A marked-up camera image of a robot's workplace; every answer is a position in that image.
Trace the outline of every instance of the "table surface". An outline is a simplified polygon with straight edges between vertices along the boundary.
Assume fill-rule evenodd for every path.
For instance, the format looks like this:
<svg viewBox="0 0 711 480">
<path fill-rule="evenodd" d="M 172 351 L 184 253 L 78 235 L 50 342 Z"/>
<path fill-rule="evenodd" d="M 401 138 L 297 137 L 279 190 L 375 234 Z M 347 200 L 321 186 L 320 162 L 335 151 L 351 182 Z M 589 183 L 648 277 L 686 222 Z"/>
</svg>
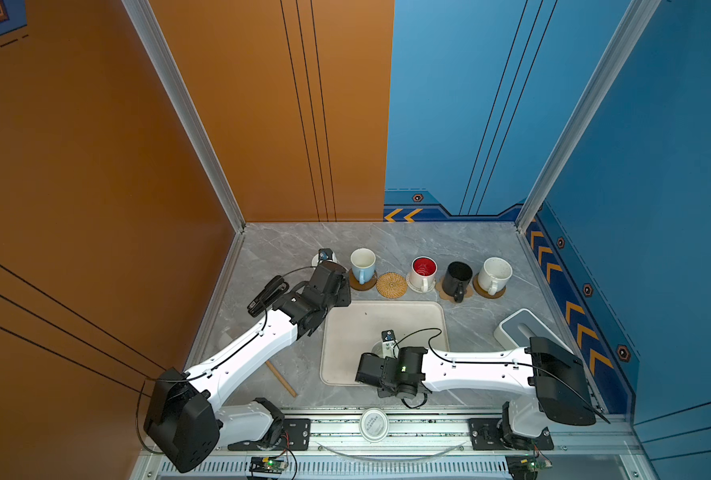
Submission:
<svg viewBox="0 0 711 480">
<path fill-rule="evenodd" d="M 499 322 L 521 308 L 528 308 L 564 341 L 556 327 L 541 289 L 537 286 L 529 258 L 521 248 L 513 224 L 500 222 L 415 222 L 415 223 L 306 223 L 247 224 L 245 240 L 235 270 L 220 306 L 214 328 L 207 340 L 204 359 L 237 338 L 256 319 L 246 305 L 276 274 L 309 265 L 319 248 L 332 248 L 337 260 L 350 268 L 353 250 L 366 247 L 377 256 L 379 274 L 406 274 L 418 256 L 429 256 L 438 265 L 437 278 L 452 261 L 470 265 L 476 274 L 491 256 L 500 256 L 513 266 L 507 292 L 496 300 L 474 293 L 460 304 L 439 298 L 435 290 L 416 293 L 408 290 L 398 300 L 438 302 L 444 309 L 449 348 L 453 352 L 496 352 L 504 348 L 495 340 Z M 290 285 L 310 278 L 312 270 L 301 270 L 287 277 Z M 373 288 L 352 290 L 353 300 L 386 300 Z M 280 408 L 400 406 L 396 398 L 378 398 L 368 386 L 327 386 L 320 379 L 323 329 L 304 336 L 270 360 L 297 391 L 292 396 L 266 366 L 261 366 L 228 399 L 240 405 L 265 397 Z M 501 408 L 511 394 L 487 390 L 456 389 L 434 392 L 428 406 Z"/>
</svg>

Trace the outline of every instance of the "coaster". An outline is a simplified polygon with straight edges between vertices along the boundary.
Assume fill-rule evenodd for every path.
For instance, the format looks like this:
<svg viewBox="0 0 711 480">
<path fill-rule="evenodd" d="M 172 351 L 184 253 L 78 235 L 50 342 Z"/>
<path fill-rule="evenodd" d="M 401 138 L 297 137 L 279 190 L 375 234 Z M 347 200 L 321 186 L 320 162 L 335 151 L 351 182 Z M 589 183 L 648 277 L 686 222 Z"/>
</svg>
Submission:
<svg viewBox="0 0 711 480">
<path fill-rule="evenodd" d="M 406 279 L 399 274 L 388 272 L 377 280 L 377 291 L 385 298 L 399 298 L 406 293 Z"/>
<path fill-rule="evenodd" d="M 377 272 L 376 271 L 374 272 L 374 275 L 371 276 L 371 280 L 364 283 L 363 285 L 358 283 L 358 280 L 356 279 L 356 276 L 353 275 L 352 270 L 348 270 L 348 273 L 350 274 L 349 275 L 350 288 L 352 288 L 353 290 L 358 290 L 359 292 L 366 292 L 367 290 L 371 290 L 374 287 L 374 285 L 377 284 Z"/>
<path fill-rule="evenodd" d="M 444 291 L 443 284 L 444 284 L 444 277 L 442 276 L 441 279 L 440 279 L 438 282 L 435 283 L 435 289 L 436 289 L 437 292 L 438 292 L 438 296 L 440 296 L 443 300 L 446 300 L 446 301 L 449 301 L 449 302 L 452 302 L 452 303 L 456 303 L 456 302 L 454 301 L 454 297 L 449 296 L 449 295 L 446 294 L 446 292 Z M 464 298 L 470 298 L 471 296 L 473 296 L 473 287 L 471 286 L 470 283 L 468 283 L 468 284 L 467 284 L 467 290 L 465 291 L 465 297 L 464 297 Z"/>
<path fill-rule="evenodd" d="M 495 293 L 493 296 L 492 296 L 492 295 L 489 295 L 489 293 L 488 293 L 486 290 L 482 289 L 481 286 L 478 285 L 478 274 L 476 274 L 476 275 L 473 277 L 472 283 L 473 283 L 473 288 L 475 288 L 475 292 L 476 292 L 478 295 L 483 296 L 484 298 L 488 298 L 488 299 L 496 299 L 496 298 L 499 298 L 499 297 L 503 296 L 503 295 L 504 295 L 504 291 L 507 290 L 507 286 L 505 286 L 502 290 L 498 291 L 498 292 Z"/>
<path fill-rule="evenodd" d="M 433 283 L 430 284 L 430 290 L 428 290 L 427 292 L 423 292 L 422 290 L 419 290 L 417 287 L 415 287 L 414 285 L 412 285 L 410 281 L 408 281 L 408 276 L 409 276 L 409 274 L 406 274 L 406 276 L 404 277 L 404 278 L 406 278 L 406 285 L 408 285 L 408 287 L 409 287 L 409 288 L 411 289 L 411 291 L 413 291 L 413 292 L 417 292 L 417 293 L 427 293 L 427 292 L 430 292 L 430 290 L 433 290 L 433 289 L 435 288 L 435 277 L 433 278 Z"/>
</svg>

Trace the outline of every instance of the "mug handle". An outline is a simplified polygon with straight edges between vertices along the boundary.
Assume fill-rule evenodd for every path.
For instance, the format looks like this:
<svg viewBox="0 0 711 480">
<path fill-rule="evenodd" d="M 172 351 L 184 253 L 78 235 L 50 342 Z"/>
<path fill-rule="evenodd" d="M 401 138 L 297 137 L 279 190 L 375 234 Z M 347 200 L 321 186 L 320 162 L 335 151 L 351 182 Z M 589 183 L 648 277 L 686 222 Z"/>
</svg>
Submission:
<svg viewBox="0 0 711 480">
<path fill-rule="evenodd" d="M 454 301 L 455 303 L 462 303 L 465 298 L 465 289 L 462 288 L 462 284 L 457 284 L 457 289 L 454 291 Z"/>
</svg>

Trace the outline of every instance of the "orange chevron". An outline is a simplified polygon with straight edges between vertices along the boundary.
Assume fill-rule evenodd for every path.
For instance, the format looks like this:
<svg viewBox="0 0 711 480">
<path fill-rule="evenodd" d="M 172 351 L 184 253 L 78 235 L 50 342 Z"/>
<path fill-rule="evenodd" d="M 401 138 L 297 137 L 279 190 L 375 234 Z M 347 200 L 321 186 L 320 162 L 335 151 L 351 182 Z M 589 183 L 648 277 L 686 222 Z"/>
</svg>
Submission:
<svg viewBox="0 0 711 480">
<path fill-rule="evenodd" d="M 540 264 L 540 266 L 542 266 L 542 254 L 552 254 L 553 253 L 553 251 L 551 249 L 547 248 L 546 246 L 541 246 L 541 247 L 537 248 L 537 251 L 539 251 L 539 253 L 540 253 L 539 257 L 537 258 L 537 263 Z"/>
<path fill-rule="evenodd" d="M 402 209 L 402 208 L 396 208 L 395 210 L 393 210 L 392 212 L 390 212 L 390 213 L 388 214 L 388 216 L 385 217 L 385 220 L 388 220 L 389 222 L 395 222 L 395 220 L 393 220 L 393 215 L 398 214 L 401 210 L 403 210 L 403 209 Z"/>
<path fill-rule="evenodd" d="M 595 376 L 595 361 L 600 360 L 603 363 L 606 363 L 610 369 L 613 369 L 614 367 L 611 365 L 611 360 L 606 358 L 605 356 L 601 355 L 599 352 L 596 352 L 595 350 L 591 349 L 591 373 L 593 376 Z"/>
<path fill-rule="evenodd" d="M 577 303 L 566 302 L 566 323 L 567 323 L 567 325 L 571 325 L 571 320 L 569 320 L 569 316 L 571 315 L 572 310 L 574 310 L 575 312 L 580 312 L 583 315 L 585 314 L 585 311 Z"/>
<path fill-rule="evenodd" d="M 539 231 L 536 231 L 536 230 L 533 231 L 533 232 L 531 232 L 531 249 L 532 249 L 532 250 L 534 250 L 534 237 L 535 237 L 535 236 L 541 236 L 541 237 L 544 238 L 545 235 L 544 235 L 542 232 L 539 232 Z"/>
<path fill-rule="evenodd" d="M 577 346 L 580 347 L 580 350 L 582 350 L 582 334 L 583 333 L 592 336 L 595 340 L 598 340 L 598 335 L 596 335 L 596 332 L 590 330 L 585 325 L 578 323 L 577 324 Z"/>
<path fill-rule="evenodd" d="M 417 215 L 421 211 L 422 211 L 422 208 L 418 208 L 417 210 L 414 210 L 409 215 L 404 216 L 404 220 L 406 220 L 407 222 L 414 222 L 414 219 L 412 217 Z"/>
<path fill-rule="evenodd" d="M 548 283 L 550 283 L 550 273 L 553 270 L 558 270 L 559 272 L 563 272 L 561 265 L 551 264 L 550 262 L 547 262 L 547 273 L 545 274 L 545 276 L 547 277 Z"/>
</svg>

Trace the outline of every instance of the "brown coaster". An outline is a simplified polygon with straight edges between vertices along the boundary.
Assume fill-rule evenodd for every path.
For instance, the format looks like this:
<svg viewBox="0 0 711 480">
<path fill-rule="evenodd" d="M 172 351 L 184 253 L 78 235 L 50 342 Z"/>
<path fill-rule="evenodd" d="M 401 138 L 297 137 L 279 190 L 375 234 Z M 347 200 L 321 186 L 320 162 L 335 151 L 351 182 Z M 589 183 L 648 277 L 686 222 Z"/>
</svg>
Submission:
<svg viewBox="0 0 711 480">
<path fill-rule="evenodd" d="M 388 272 L 377 280 L 377 291 L 385 298 L 399 298 L 406 293 L 406 279 L 403 275 Z"/>
<path fill-rule="evenodd" d="M 364 283 L 361 285 L 358 283 L 358 279 L 356 279 L 356 276 L 353 275 L 352 269 L 348 270 L 348 273 L 350 274 L 350 288 L 353 290 L 358 290 L 359 292 L 366 292 L 367 290 L 371 290 L 374 288 L 374 285 L 377 284 L 377 272 L 374 272 L 374 275 L 371 276 L 371 280 Z"/>
<path fill-rule="evenodd" d="M 500 291 L 498 291 L 497 293 L 495 293 L 494 296 L 489 295 L 489 293 L 488 293 L 486 290 L 482 289 L 481 286 L 478 285 L 478 274 L 476 274 L 476 275 L 473 277 L 472 283 L 473 283 L 473 288 L 475 288 L 475 292 L 476 292 L 478 295 L 483 296 L 484 298 L 492 299 L 492 300 L 494 300 L 495 298 L 499 298 L 499 297 L 503 296 L 503 295 L 504 295 L 504 291 L 507 290 L 507 286 L 505 286 L 502 290 L 500 290 Z"/>
<path fill-rule="evenodd" d="M 446 292 L 444 291 L 443 284 L 444 284 L 444 277 L 442 276 L 441 279 L 435 283 L 435 289 L 438 292 L 438 296 L 440 296 L 443 300 L 446 300 L 448 302 L 456 303 L 454 301 L 454 297 L 446 294 Z M 471 296 L 473 296 L 473 287 L 470 285 L 470 283 L 468 283 L 467 290 L 465 291 L 465 298 L 470 298 Z"/>
</svg>

